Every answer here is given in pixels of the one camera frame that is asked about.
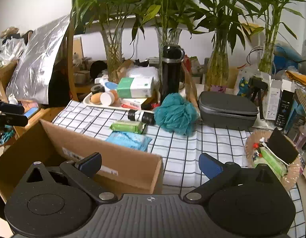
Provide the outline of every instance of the white tray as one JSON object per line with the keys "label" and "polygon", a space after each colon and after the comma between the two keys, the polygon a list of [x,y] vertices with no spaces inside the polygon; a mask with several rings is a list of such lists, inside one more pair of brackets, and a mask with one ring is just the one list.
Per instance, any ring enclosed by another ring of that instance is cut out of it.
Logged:
{"label": "white tray", "polygon": [[[104,106],[104,105],[96,105],[90,102],[90,97],[92,96],[92,92],[90,92],[90,94],[88,94],[84,100],[83,100],[83,104],[87,105],[89,107],[98,107],[98,108],[106,108],[106,109],[112,109],[112,110],[121,110],[121,111],[129,111],[131,110],[131,108],[124,108],[121,107],[121,103],[120,100],[118,100],[117,102],[115,102],[113,105],[111,106]],[[154,113],[153,111],[148,111],[148,110],[142,110],[144,112],[148,112],[148,113]]]}

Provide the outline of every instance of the checkered tablecloth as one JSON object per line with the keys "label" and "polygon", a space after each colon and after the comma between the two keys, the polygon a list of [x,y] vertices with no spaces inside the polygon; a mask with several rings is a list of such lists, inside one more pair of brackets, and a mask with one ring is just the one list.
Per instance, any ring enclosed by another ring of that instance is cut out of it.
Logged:
{"label": "checkered tablecloth", "polygon": [[[127,112],[88,107],[70,101],[52,122],[74,132],[106,140],[112,132],[109,127],[116,120],[127,120]],[[198,166],[198,158],[202,152],[222,163],[232,161],[241,167],[247,167],[244,144],[251,134],[250,130],[212,128],[199,121],[193,135],[189,137],[149,125],[145,127],[143,134],[152,138],[148,153],[163,157],[165,194],[178,193],[183,196],[209,180]],[[295,204],[296,216],[288,235],[291,238],[306,237],[305,217],[298,187],[290,190],[289,195]]]}

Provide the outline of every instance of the black case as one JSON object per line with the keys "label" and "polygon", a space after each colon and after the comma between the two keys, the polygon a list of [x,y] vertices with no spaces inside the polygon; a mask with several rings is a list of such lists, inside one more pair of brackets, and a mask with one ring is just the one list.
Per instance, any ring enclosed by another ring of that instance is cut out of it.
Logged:
{"label": "black case", "polygon": [[203,122],[211,127],[244,130],[252,127],[259,113],[249,99],[212,91],[203,91],[199,97]]}

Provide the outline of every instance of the clear vase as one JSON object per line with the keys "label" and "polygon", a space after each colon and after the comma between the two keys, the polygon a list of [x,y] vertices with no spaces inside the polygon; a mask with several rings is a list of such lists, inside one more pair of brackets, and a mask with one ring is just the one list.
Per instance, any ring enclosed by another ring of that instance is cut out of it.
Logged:
{"label": "clear vase", "polygon": [[102,32],[106,50],[106,64],[108,65],[109,81],[118,83],[116,70],[122,64],[122,33],[123,28],[106,30]]}
{"label": "clear vase", "polygon": [[207,65],[204,89],[225,93],[229,77],[227,34],[216,31],[214,50]]}
{"label": "clear vase", "polygon": [[272,60],[273,60],[273,43],[264,43],[263,54],[259,63],[259,70],[268,74],[272,73]]}
{"label": "clear vase", "polygon": [[164,45],[178,45],[179,36],[182,29],[180,28],[162,28],[155,27],[157,33],[158,41],[158,54],[159,54],[159,65],[160,69],[162,68],[162,57],[163,57],[163,47]]}

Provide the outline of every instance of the woven basket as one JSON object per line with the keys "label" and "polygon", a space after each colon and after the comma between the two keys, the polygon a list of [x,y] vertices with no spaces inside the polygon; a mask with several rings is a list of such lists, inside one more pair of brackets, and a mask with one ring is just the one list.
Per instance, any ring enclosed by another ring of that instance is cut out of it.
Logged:
{"label": "woven basket", "polygon": [[[246,145],[245,145],[245,151],[246,151],[247,160],[250,166],[254,167],[253,154],[254,154],[255,149],[253,148],[253,144],[259,143],[262,137],[264,137],[265,140],[267,140],[268,138],[270,138],[271,134],[272,134],[272,131],[257,130],[253,132],[247,138]],[[290,166],[287,167],[288,173],[285,176],[283,176],[280,180],[283,187],[287,191],[292,189],[294,185],[296,184],[296,181],[300,175],[300,167],[301,167],[301,161],[300,161],[300,155],[298,155],[297,158],[294,160],[294,162],[291,163]]]}

